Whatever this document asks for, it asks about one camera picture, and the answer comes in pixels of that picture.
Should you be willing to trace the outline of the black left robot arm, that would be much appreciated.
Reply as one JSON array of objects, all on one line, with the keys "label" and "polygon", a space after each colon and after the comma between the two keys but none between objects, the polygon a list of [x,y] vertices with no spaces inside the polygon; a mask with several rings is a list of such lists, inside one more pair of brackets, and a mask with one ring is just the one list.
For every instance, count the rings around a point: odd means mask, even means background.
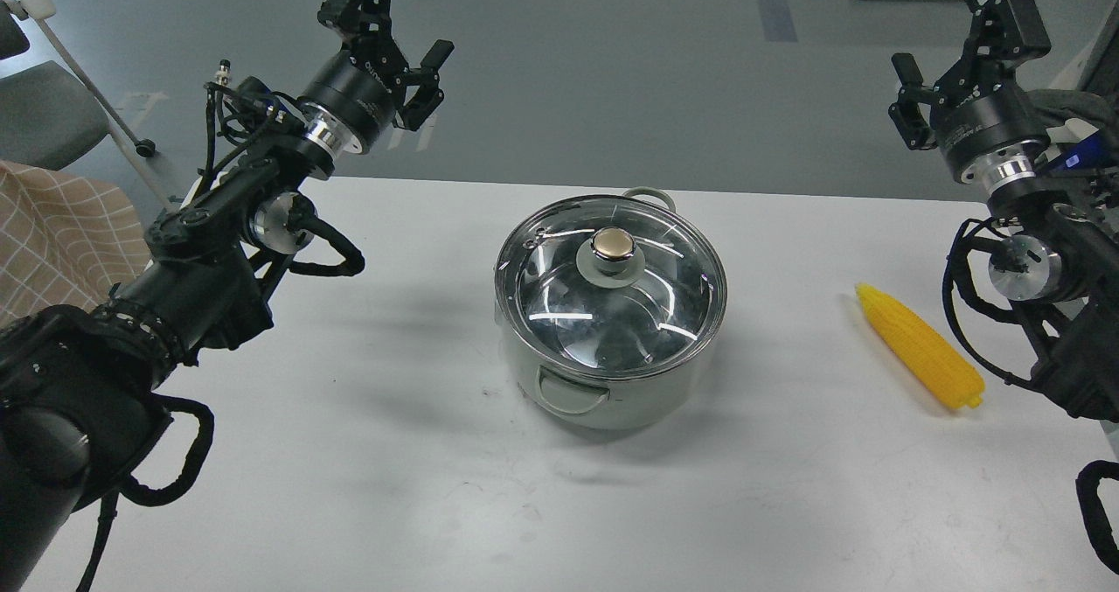
[{"label": "black left robot arm", "polygon": [[366,261],[300,192],[336,158],[387,129],[415,131],[444,93],[438,39],[410,66],[392,35],[392,0],[325,0],[318,22],[340,50],[292,98],[255,78],[206,85],[211,152],[191,198],[145,233],[151,264],[94,310],[51,306],[3,328],[3,589],[31,575],[72,513],[100,506],[79,591],[87,591],[117,502],[161,507],[196,482],[211,449],[211,408],[160,395],[204,349],[236,349],[271,329],[269,297],[286,274],[355,276]]}]

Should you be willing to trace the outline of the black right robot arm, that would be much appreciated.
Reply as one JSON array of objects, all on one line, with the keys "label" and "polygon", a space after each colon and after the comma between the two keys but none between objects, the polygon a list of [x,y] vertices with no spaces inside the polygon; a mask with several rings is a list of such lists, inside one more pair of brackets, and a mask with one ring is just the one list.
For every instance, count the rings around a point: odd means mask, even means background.
[{"label": "black right robot arm", "polygon": [[955,297],[1000,325],[1017,325],[1038,357],[1022,378],[982,361],[1008,385],[1038,393],[1074,419],[1116,423],[1116,235],[1098,205],[1081,208],[1080,180],[1116,206],[1115,130],[1102,126],[1056,158],[1040,93],[1016,79],[1051,43],[1035,0],[963,0],[962,57],[928,85],[911,54],[893,55],[899,98],[888,109],[911,150],[939,150],[958,184],[977,184],[990,217],[956,231],[941,300]]}]

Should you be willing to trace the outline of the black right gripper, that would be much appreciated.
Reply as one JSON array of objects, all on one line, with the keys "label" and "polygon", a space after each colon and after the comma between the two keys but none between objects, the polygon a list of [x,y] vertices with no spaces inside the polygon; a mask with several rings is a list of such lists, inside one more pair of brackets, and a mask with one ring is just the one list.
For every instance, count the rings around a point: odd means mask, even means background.
[{"label": "black right gripper", "polygon": [[[938,145],[956,184],[1029,180],[1038,176],[1035,159],[1050,138],[1025,91],[1012,82],[1023,63],[1052,50],[1046,24],[1035,0],[963,3],[972,19],[962,57],[935,82],[935,90],[927,87],[912,54],[892,55],[900,86],[888,118],[909,150]],[[931,107],[930,118],[922,105]]]}]

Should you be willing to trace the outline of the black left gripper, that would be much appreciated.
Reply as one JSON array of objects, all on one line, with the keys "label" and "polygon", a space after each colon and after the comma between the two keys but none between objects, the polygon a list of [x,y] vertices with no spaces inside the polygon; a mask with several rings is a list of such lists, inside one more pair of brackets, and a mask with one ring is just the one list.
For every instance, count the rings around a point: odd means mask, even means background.
[{"label": "black left gripper", "polygon": [[392,34],[392,0],[325,0],[318,24],[341,38],[300,94],[305,114],[327,114],[349,133],[346,149],[364,154],[389,126],[416,131],[444,101],[439,71],[453,50],[438,39],[410,67]]}]

